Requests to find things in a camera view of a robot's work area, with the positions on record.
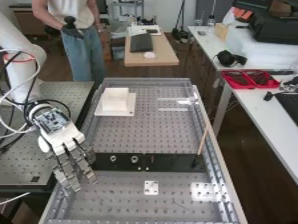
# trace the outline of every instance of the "white box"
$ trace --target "white box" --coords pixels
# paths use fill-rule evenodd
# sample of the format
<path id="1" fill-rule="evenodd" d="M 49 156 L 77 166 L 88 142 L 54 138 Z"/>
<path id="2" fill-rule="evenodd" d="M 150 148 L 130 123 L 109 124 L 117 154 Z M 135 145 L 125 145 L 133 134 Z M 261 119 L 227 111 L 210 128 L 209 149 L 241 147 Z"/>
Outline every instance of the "white box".
<path id="1" fill-rule="evenodd" d="M 128 110 L 128 88 L 106 88 L 101 95 L 104 111 Z"/>

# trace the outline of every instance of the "hand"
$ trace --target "hand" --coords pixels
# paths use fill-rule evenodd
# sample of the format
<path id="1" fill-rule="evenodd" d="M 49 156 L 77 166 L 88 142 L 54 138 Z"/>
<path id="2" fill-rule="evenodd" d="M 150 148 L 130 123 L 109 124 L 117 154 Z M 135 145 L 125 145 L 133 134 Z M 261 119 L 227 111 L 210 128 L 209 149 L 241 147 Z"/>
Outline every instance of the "hand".
<path id="1" fill-rule="evenodd" d="M 82 34 L 80 33 L 80 31 L 76 28 L 68 28 L 66 25 L 62 26 L 62 30 L 61 30 L 66 35 L 77 38 L 77 39 L 84 39 Z"/>
<path id="2" fill-rule="evenodd" d="M 96 23 L 94 24 L 96 25 L 96 29 L 98 30 L 98 32 L 101 33 L 102 32 L 102 30 L 104 30 L 104 25 L 102 24 L 100 24 L 100 23 Z"/>

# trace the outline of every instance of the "black device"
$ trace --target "black device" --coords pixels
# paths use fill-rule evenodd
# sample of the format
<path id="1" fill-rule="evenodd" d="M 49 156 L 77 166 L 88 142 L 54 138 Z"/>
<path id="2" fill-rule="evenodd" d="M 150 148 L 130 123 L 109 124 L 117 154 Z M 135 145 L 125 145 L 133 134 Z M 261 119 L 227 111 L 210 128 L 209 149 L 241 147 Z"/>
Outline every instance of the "black device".
<path id="1" fill-rule="evenodd" d="M 271 6 L 273 0 L 235 0 L 233 6 L 253 12 L 265 12 Z"/>
<path id="2" fill-rule="evenodd" d="M 130 52 L 153 51 L 151 35 L 149 33 L 132 36 Z"/>
<path id="3" fill-rule="evenodd" d="M 275 97 L 286 110 L 292 121 L 298 125 L 298 94 L 296 93 L 278 93 Z"/>
<path id="4" fill-rule="evenodd" d="M 259 42 L 298 44 L 298 19 L 275 17 L 270 13 L 255 12 L 249 28 Z"/>
<path id="5" fill-rule="evenodd" d="M 179 8 L 179 14 L 178 14 L 175 26 L 174 26 L 174 29 L 171 30 L 171 36 L 179 43 L 182 43 L 181 39 L 187 39 L 187 32 L 183 30 L 183 13 L 185 13 L 185 0 L 182 0 L 182 5 Z M 178 30 L 178 22 L 179 22 L 181 16 L 182 16 L 182 23 L 181 23 L 181 28 Z"/>
<path id="6" fill-rule="evenodd" d="M 147 33 L 158 33 L 158 31 L 155 29 L 146 29 Z"/>
<path id="7" fill-rule="evenodd" d="M 239 63 L 241 65 L 245 65 L 246 61 L 247 61 L 247 58 L 245 58 L 245 57 L 242 57 L 239 55 L 231 54 L 226 50 L 221 51 L 217 54 L 217 58 L 218 58 L 218 61 L 221 62 L 221 64 L 225 67 L 233 67 L 237 63 Z"/>
<path id="8" fill-rule="evenodd" d="M 291 12 L 269 12 L 273 0 L 235 0 L 233 6 L 254 12 L 249 29 L 259 42 L 298 44 L 296 0 L 284 0 Z"/>

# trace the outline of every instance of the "monitor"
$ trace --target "monitor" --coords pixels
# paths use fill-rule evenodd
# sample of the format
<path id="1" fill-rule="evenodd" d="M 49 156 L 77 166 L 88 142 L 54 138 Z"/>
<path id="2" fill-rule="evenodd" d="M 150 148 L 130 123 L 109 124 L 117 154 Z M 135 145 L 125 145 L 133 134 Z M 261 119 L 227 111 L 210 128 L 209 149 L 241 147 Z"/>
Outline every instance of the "monitor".
<path id="1" fill-rule="evenodd" d="M 97 6 L 98 6 L 100 14 L 108 14 L 106 0 L 97 0 Z"/>
<path id="2" fill-rule="evenodd" d="M 233 6 L 249 11 L 269 11 L 273 0 L 234 0 Z"/>

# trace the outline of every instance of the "white block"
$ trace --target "white block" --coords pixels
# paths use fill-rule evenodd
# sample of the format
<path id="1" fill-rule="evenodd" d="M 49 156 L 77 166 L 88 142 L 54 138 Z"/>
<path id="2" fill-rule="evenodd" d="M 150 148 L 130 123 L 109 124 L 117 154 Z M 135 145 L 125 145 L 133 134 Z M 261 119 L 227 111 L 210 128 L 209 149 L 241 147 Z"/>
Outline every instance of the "white block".
<path id="1" fill-rule="evenodd" d="M 128 88 L 106 88 L 101 95 L 104 111 L 128 110 Z"/>
<path id="2" fill-rule="evenodd" d="M 155 181 L 155 180 L 145 181 L 143 194 L 145 195 L 158 195 L 158 181 Z"/>

